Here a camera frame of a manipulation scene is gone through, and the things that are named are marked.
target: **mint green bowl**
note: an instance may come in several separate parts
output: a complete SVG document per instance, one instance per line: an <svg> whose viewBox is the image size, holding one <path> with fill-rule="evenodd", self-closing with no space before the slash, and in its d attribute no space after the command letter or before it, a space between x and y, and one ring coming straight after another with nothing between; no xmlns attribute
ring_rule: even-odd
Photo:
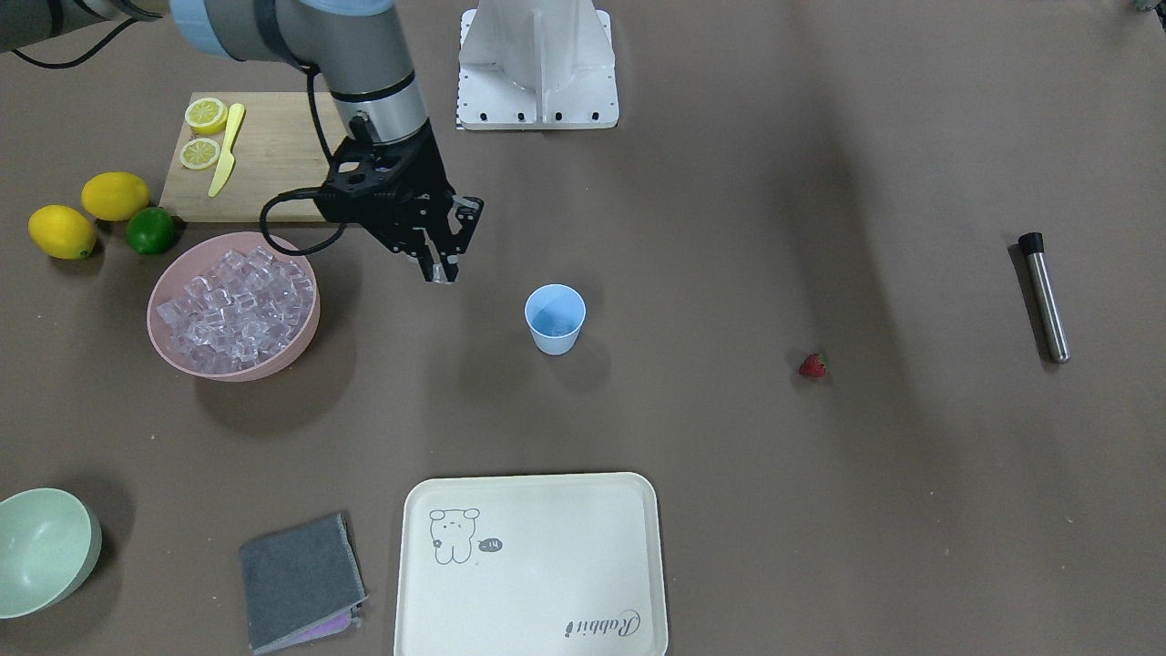
<svg viewBox="0 0 1166 656"><path fill-rule="evenodd" d="M0 620L69 597L100 552L101 527L73 495L38 488L0 501Z"/></svg>

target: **gray cloth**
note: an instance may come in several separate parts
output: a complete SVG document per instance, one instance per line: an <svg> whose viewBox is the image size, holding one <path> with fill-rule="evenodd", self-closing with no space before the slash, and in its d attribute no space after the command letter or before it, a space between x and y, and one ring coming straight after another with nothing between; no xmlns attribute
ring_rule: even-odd
<svg viewBox="0 0 1166 656"><path fill-rule="evenodd" d="M343 630L366 598L339 514L255 538L239 562L255 654Z"/></svg>

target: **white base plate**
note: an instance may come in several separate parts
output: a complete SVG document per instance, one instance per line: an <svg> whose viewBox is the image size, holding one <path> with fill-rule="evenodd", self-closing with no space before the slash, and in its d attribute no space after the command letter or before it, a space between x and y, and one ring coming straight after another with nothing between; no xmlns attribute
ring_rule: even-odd
<svg viewBox="0 0 1166 656"><path fill-rule="evenodd" d="M462 14L461 43L473 23L477 9ZM611 42L611 15L595 12ZM538 118L534 91L514 83L497 68L458 69L458 129L596 129L619 122L619 94L614 68L580 69L570 84L555 89L548 98L547 115Z"/></svg>
<svg viewBox="0 0 1166 656"><path fill-rule="evenodd" d="M398 656L662 656L655 491L639 474L433 479L409 493Z"/></svg>

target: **yellow knife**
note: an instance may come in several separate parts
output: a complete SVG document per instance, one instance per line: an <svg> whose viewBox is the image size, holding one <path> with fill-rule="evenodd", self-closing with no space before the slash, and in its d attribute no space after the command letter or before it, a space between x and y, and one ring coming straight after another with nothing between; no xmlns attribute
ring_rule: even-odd
<svg viewBox="0 0 1166 656"><path fill-rule="evenodd" d="M234 137L239 135L239 126L243 125L244 113L246 113L246 110L239 103L231 105L231 108L226 112L226 134L223 135L223 151L219 153L219 163L215 167L215 178L211 179L211 188L206 191L206 195L212 198L218 196L218 192L223 190L223 185L231 177L231 171L234 170L234 155L231 154L231 148L234 147Z"/></svg>

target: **bowl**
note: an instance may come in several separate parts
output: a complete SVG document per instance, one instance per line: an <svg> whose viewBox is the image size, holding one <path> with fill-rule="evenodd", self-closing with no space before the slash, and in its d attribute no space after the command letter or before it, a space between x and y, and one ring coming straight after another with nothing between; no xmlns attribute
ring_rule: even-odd
<svg viewBox="0 0 1166 656"><path fill-rule="evenodd" d="M0 620L69 597L100 552L101 527L73 495L38 488L0 501Z"/></svg>
<svg viewBox="0 0 1166 656"><path fill-rule="evenodd" d="M275 239L276 244L286 248L295 248L295 246L285 239L279 237L272 238ZM185 292L183 287L190 282L191 277L206 273L211 266L218 261L220 256L223 256L223 253L234 248L243 254L247 254L254 249L255 246L264 246L272 249L264 239L264 235L259 232L231 232L229 234L212 237L182 253L178 259L174 260L174 263L162 271L161 277L157 278L157 283L154 284L154 291L149 295L149 306L146 308L146 327L149 332L149 341L154 345L154 351L157 352L157 355L162 357L162 360L170 364L170 366L178 372L190 374L191 376L197 376L199 379L230 383L257 381L259 379L271 376L272 374L275 374L276 372L292 365L295 362L295 359L300 358L304 350L308 348L312 336L316 334L316 325L319 323L319 287L316 284L316 273L311 269L311 264L308 263L308 258L285 255L283 253L273 254L276 260L294 261L300 264L300 268L302 268L308 275L308 278L311 280L314 289L311 306L308 308L308 318L304 320L300 332L292 339L292 343L287 346L287 348L255 367L252 367L251 369L244 369L243 372L234 372L232 374L204 374L191 369L187 359L174 348L174 345L170 344L170 326L167 325L166 320L162 319L162 316L154 308L170 298L183 295Z"/></svg>

